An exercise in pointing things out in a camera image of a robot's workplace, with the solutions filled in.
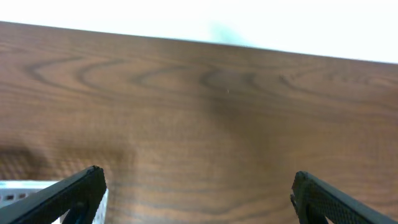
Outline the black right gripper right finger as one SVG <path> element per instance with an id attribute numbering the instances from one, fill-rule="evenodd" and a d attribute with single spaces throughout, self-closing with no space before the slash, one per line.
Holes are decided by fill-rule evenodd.
<path id="1" fill-rule="evenodd" d="M 397 224 L 305 171 L 296 173 L 290 200 L 300 224 Z"/>

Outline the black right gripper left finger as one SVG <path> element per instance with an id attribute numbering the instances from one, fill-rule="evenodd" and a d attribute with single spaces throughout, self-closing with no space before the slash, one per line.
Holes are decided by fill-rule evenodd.
<path id="1" fill-rule="evenodd" d="M 90 224 L 106 189 L 104 170 L 91 166 L 1 208 L 1 224 Z"/>

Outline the clear plastic basket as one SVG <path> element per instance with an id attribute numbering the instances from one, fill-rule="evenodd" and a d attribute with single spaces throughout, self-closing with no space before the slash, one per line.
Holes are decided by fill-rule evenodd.
<path id="1" fill-rule="evenodd" d="M 35 194 L 53 184 L 54 180 L 2 180 L 1 208 Z M 106 189 L 92 224 L 105 224 L 109 190 Z"/>

